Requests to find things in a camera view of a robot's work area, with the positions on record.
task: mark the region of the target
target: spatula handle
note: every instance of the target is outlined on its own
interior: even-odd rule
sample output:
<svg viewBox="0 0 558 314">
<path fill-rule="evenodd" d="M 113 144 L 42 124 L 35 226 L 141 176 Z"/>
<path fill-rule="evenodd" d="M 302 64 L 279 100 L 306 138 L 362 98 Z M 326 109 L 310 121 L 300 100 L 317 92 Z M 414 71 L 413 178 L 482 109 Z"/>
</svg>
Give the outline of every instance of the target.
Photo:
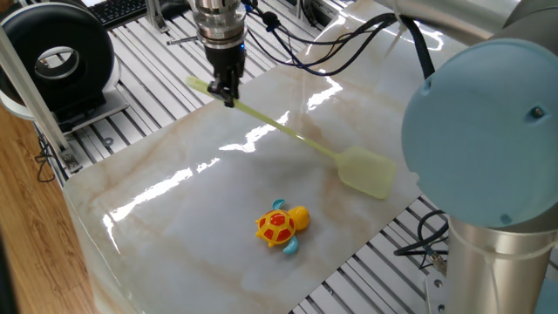
<svg viewBox="0 0 558 314">
<path fill-rule="evenodd" d="M 205 83 L 204 81 L 200 80 L 199 78 L 188 77 L 186 79 L 186 84 L 188 86 L 194 88 L 198 92 L 203 92 L 206 95 L 215 98 L 214 95 L 212 95 L 211 93 L 208 92 L 208 84 Z M 315 148 L 317 151 L 319 151 L 322 154 L 326 154 L 333 159 L 336 158 L 336 154 L 331 152 L 329 149 L 321 146 L 320 144 L 316 143 L 313 140 L 305 139 L 301 134 L 295 132 L 293 129 L 288 128 L 288 127 L 276 122 L 275 120 L 271 119 L 270 117 L 266 116 L 265 114 L 256 111 L 256 109 L 253 109 L 252 107 L 243 104 L 238 99 L 235 99 L 235 108 L 242 111 L 243 113 L 251 115 L 252 117 L 254 117 L 254 118 L 256 118 L 260 121 L 263 121 L 263 122 L 265 122 L 265 123 L 267 123 L 271 126 L 274 126 L 274 127 L 278 128 L 279 130 L 283 131 L 284 133 L 292 136 L 293 138 L 295 138 L 297 140 L 301 140 L 302 142 L 304 142 L 305 144 L 307 144 L 310 147 Z"/>
</svg>

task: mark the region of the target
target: toy turtle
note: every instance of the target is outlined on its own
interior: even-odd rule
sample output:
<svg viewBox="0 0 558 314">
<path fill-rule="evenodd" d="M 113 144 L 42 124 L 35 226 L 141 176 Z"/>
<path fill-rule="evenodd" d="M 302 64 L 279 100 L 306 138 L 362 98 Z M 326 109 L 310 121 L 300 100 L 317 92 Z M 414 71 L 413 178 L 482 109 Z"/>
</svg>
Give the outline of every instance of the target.
<svg viewBox="0 0 558 314">
<path fill-rule="evenodd" d="M 273 210 L 263 215 L 255 223 L 258 231 L 255 236 L 265 240 L 269 247 L 289 241 L 283 250 L 286 254 L 293 254 L 298 249 L 298 240 L 295 231 L 302 230 L 310 222 L 310 214 L 304 206 L 298 206 L 289 212 L 280 209 L 285 200 L 277 200 L 271 206 Z"/>
</svg>

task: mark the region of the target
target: marble tabletop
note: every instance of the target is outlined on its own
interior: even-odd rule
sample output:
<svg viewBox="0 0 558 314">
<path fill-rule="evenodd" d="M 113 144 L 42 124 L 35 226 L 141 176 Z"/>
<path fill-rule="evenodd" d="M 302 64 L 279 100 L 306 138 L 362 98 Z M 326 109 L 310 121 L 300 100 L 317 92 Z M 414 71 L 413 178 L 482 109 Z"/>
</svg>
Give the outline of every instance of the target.
<svg viewBox="0 0 558 314">
<path fill-rule="evenodd" d="M 320 40 L 387 9 L 346 8 Z M 434 64 L 465 46 L 420 26 Z M 287 313 L 420 191 L 400 145 L 407 101 L 422 72 L 410 34 L 385 56 L 396 25 L 344 72 L 319 78 L 278 66 L 241 88 L 241 100 L 341 152 L 362 146 L 398 165 L 379 201 L 346 187 L 332 160 L 272 126 L 215 101 L 71 177 L 65 199 L 104 313 Z M 324 70 L 338 68 L 364 36 Z M 327 47 L 300 56 L 313 60 Z M 283 198 L 309 227 L 292 256 L 255 237 L 254 221 Z"/>
</svg>

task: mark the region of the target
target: black keyboard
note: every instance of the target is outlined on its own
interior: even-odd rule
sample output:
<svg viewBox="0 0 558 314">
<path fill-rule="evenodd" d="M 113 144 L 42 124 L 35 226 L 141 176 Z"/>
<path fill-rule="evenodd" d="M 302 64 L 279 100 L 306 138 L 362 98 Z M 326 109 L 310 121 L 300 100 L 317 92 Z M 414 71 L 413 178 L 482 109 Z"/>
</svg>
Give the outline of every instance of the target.
<svg viewBox="0 0 558 314">
<path fill-rule="evenodd" d="M 107 29 L 125 24 L 147 12 L 146 0 L 107 0 L 87 9 Z"/>
</svg>

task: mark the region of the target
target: spatula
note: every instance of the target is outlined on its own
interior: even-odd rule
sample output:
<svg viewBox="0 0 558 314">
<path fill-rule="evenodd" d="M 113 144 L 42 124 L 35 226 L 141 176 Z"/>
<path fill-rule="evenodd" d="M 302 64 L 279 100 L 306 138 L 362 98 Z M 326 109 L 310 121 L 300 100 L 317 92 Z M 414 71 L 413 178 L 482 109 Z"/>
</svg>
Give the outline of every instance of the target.
<svg viewBox="0 0 558 314">
<path fill-rule="evenodd" d="M 186 84 L 196 91 L 214 97 L 214 95 L 208 92 L 208 83 L 198 78 L 188 77 L 186 79 Z M 396 164 L 392 160 L 370 152 L 362 147 L 350 147 L 344 152 L 336 154 L 315 141 L 306 139 L 292 129 L 275 122 L 270 117 L 257 112 L 255 109 L 244 105 L 238 99 L 235 99 L 235 108 L 278 128 L 291 137 L 301 140 L 308 146 L 315 148 L 318 152 L 331 157 L 337 165 L 339 178 L 344 184 L 380 200 L 389 196 L 396 173 Z"/>
</svg>

